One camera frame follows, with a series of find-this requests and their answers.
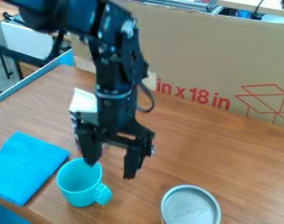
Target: tin lid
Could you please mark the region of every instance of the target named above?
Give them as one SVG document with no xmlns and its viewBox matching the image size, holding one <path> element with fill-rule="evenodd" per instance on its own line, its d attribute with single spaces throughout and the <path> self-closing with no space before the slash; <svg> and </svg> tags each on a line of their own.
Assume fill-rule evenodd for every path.
<svg viewBox="0 0 284 224">
<path fill-rule="evenodd" d="M 179 185 L 162 199 L 161 213 L 166 224 L 219 224 L 218 202 L 206 190 L 194 185 Z"/>
</svg>

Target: floor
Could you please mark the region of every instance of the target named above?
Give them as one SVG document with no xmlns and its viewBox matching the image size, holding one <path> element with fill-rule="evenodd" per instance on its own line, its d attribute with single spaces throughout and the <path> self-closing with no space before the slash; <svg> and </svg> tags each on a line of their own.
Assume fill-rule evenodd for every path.
<svg viewBox="0 0 284 224">
<path fill-rule="evenodd" d="M 0 91 L 5 91 L 6 89 L 10 88 L 11 86 L 19 82 L 17 70 L 15 68 L 13 60 L 9 58 L 5 58 L 5 61 L 6 61 L 9 71 L 13 72 L 13 75 L 9 79 L 6 77 L 5 72 L 3 70 L 3 66 L 0 61 Z M 25 63 L 20 63 L 20 66 L 21 66 L 21 70 L 22 70 L 24 78 L 32 74 L 36 70 L 38 70 L 38 67 L 31 66 Z"/>
</svg>

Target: red printed box diagram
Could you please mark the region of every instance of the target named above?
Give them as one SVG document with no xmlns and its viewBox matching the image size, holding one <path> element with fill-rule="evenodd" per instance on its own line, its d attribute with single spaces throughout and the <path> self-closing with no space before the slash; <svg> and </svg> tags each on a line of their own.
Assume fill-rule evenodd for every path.
<svg viewBox="0 0 284 224">
<path fill-rule="evenodd" d="M 250 110 L 258 114 L 274 115 L 273 123 L 277 117 L 284 120 L 284 90 L 276 84 L 242 86 L 247 94 L 235 95 L 247 106 L 246 115 Z"/>
</svg>

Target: mug handle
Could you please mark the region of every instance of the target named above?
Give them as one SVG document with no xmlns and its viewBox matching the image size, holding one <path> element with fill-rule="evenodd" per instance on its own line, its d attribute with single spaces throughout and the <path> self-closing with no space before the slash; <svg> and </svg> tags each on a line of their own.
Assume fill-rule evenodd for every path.
<svg viewBox="0 0 284 224">
<path fill-rule="evenodd" d="M 112 199 L 112 191 L 104 185 L 99 184 L 95 189 L 97 192 L 96 202 L 102 206 L 105 206 Z"/>
</svg>

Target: wooden table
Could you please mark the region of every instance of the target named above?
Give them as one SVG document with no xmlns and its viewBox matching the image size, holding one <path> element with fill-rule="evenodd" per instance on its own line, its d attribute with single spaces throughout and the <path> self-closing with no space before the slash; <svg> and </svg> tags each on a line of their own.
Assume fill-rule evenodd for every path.
<svg viewBox="0 0 284 224">
<path fill-rule="evenodd" d="M 5 11 L 8 12 L 12 16 L 18 14 L 17 7 L 0 1 L 0 21 L 3 21 L 3 13 Z"/>
<path fill-rule="evenodd" d="M 0 103 L 0 147 L 16 130 L 77 156 L 68 107 L 74 87 L 94 77 L 61 66 Z M 51 178 L 25 207 L 0 203 L 34 223 L 160 223 L 160 200 L 172 186 L 201 186 L 218 200 L 224 224 L 284 224 L 284 129 L 241 115 L 155 94 L 156 109 L 138 120 L 156 133 L 157 153 L 133 180 L 122 179 L 125 150 L 102 159 L 114 197 L 104 208 L 73 208 Z"/>
<path fill-rule="evenodd" d="M 260 0 L 218 0 L 220 6 L 246 11 L 255 11 L 259 3 Z M 257 12 L 284 17 L 281 0 L 264 0 Z"/>
</svg>

